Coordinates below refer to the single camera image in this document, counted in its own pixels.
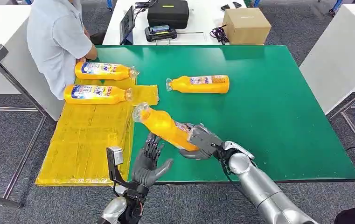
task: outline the gray carpet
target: gray carpet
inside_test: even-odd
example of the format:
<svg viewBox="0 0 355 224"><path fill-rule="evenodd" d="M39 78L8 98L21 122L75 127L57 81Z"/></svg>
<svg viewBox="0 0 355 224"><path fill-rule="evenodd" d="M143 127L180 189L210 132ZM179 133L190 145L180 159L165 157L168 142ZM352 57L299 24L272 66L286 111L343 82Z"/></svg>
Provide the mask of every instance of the gray carpet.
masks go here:
<svg viewBox="0 0 355 224"><path fill-rule="evenodd" d="M267 44L285 44L301 64L331 21L331 0L262 0L260 8L272 25ZM111 13L104 0L83 0L84 23L91 33L106 30ZM0 105L28 105L21 96L0 97ZM355 110L349 112L355 122ZM24 152L40 116L0 112L0 195L4 193L19 156ZM341 116L331 122L345 147L355 137ZM0 207L0 224L94 223L112 199L109 187L38 187L33 184L47 152L55 124L46 121L11 198L19 210ZM355 165L355 149L348 152ZM331 224L341 210L355 207L355 182L280 183L303 211ZM262 224L258 212L229 184L157 185L151 188L143 220L148 224Z"/></svg>

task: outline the cardboard box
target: cardboard box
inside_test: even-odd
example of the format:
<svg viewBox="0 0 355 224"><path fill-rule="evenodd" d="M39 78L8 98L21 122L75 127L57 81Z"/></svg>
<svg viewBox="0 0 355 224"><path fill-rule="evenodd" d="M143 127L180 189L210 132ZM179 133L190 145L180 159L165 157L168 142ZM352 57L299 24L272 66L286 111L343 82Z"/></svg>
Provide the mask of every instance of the cardboard box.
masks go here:
<svg viewBox="0 0 355 224"><path fill-rule="evenodd" d="M264 44L271 25L259 8L227 9L223 27L230 44Z"/></svg>

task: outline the orange plastic bottle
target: orange plastic bottle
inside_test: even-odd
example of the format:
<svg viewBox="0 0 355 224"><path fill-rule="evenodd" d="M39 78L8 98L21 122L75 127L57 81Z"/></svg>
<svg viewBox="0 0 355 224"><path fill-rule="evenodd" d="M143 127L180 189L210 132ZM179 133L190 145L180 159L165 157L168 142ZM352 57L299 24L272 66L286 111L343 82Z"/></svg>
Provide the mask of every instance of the orange plastic bottle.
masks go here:
<svg viewBox="0 0 355 224"><path fill-rule="evenodd" d="M182 76L177 79L166 79L166 90L191 93L227 93L230 79L226 75L216 76Z"/></svg>
<svg viewBox="0 0 355 224"><path fill-rule="evenodd" d="M117 104L132 100L132 90L115 86L69 85L65 88L64 97L67 104Z"/></svg>
<svg viewBox="0 0 355 224"><path fill-rule="evenodd" d="M179 149L196 151L198 147L187 141L190 128L174 121L165 111L156 111L147 103L139 104L132 113L135 122L143 123L150 132L160 136Z"/></svg>
<svg viewBox="0 0 355 224"><path fill-rule="evenodd" d="M125 67L121 64L78 62L75 74L80 79L112 79L135 78L139 72L135 67Z"/></svg>

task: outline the bottle cap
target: bottle cap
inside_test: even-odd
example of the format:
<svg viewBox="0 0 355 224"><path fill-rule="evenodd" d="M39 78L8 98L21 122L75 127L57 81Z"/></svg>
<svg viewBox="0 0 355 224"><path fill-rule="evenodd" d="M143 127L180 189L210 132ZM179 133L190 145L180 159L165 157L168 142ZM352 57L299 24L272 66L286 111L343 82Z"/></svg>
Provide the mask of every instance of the bottle cap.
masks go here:
<svg viewBox="0 0 355 224"><path fill-rule="evenodd" d="M170 78L166 79L166 91L170 92L172 91L172 80Z"/></svg>
<svg viewBox="0 0 355 224"><path fill-rule="evenodd" d="M136 70L135 66L129 68L129 77L136 78L140 72Z"/></svg>
<svg viewBox="0 0 355 224"><path fill-rule="evenodd" d="M134 122L143 122L147 119L150 113L150 107L147 102L143 102L135 107L132 112L132 118Z"/></svg>
<svg viewBox="0 0 355 224"><path fill-rule="evenodd" d="M132 95L132 88L129 88L125 90L125 100L132 101L133 95Z"/></svg>

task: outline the robotic arm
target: robotic arm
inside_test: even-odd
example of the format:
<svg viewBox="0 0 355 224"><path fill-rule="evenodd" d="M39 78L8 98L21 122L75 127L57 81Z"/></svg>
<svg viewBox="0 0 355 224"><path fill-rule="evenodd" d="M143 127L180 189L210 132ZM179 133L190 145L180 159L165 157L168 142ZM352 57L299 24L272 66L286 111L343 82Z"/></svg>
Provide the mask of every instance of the robotic arm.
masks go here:
<svg viewBox="0 0 355 224"><path fill-rule="evenodd" d="M231 173L238 177L242 193L268 224L318 224L295 206L275 182L256 166L253 162L254 155L237 143L220 140L202 124L192 126L188 141L200 150L181 150L180 153L191 159L215 156L221 162L227 177Z"/></svg>
<svg viewBox="0 0 355 224"><path fill-rule="evenodd" d="M256 207L268 224L318 224L301 211L275 182L254 163L254 155L232 141L222 141L202 124L187 124L190 128L188 141L199 150L189 152L184 149L180 154L186 158L202 160L214 156L221 163L224 173L235 174L241 185L241 193ZM98 224L141 223L143 204L148 189L172 165L167 160L160 168L156 162L162 146L158 148L159 137L150 133L141 149L132 170L132 182L125 182L117 168L122 163L122 150L118 147L107 148L110 178L127 188L122 196L115 198L105 208Z"/></svg>
<svg viewBox="0 0 355 224"><path fill-rule="evenodd" d="M157 161L163 144L158 147L160 137L150 133L144 146L136 157L131 175L132 181L125 182L118 170L118 165L123 163L122 149L120 147L108 147L107 161L109 165L110 179L114 181L114 193L118 196L104 209L97 224L142 224L143 205L146 201L150 187L172 166L173 160L168 159L157 168ZM115 190L115 184L126 188L120 196Z"/></svg>

